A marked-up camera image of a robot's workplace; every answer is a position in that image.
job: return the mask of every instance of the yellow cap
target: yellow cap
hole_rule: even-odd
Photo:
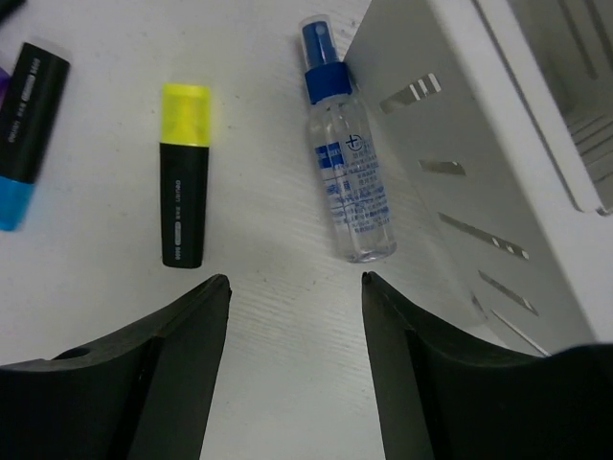
[[[162,144],[209,147],[210,95],[206,86],[162,86]]]

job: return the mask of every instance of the bottle label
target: bottle label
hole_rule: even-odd
[[[390,221],[385,188],[370,139],[352,134],[341,143],[315,149],[334,225],[357,234]]]

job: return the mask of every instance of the black plastic part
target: black plastic part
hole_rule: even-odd
[[[0,24],[25,3],[26,0],[0,0]]]
[[[198,268],[204,253],[209,149],[160,145],[162,262]]]
[[[69,69],[61,57],[24,43],[0,109],[0,175],[35,182]]]
[[[0,366],[0,458],[199,459],[230,295],[217,275],[54,360]]]
[[[613,458],[613,345],[513,352],[375,273],[363,277],[362,303],[387,460]]]

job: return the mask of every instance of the clear plastic bottle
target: clear plastic bottle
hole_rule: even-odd
[[[308,130],[324,179],[342,256],[369,262],[396,250],[366,110],[352,92],[347,64],[340,62],[329,18],[301,25],[311,101]]]

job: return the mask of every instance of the yellow highlighter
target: yellow highlighter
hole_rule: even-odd
[[[162,261],[198,268],[204,253],[209,171],[210,90],[206,86],[162,86],[160,184]]]

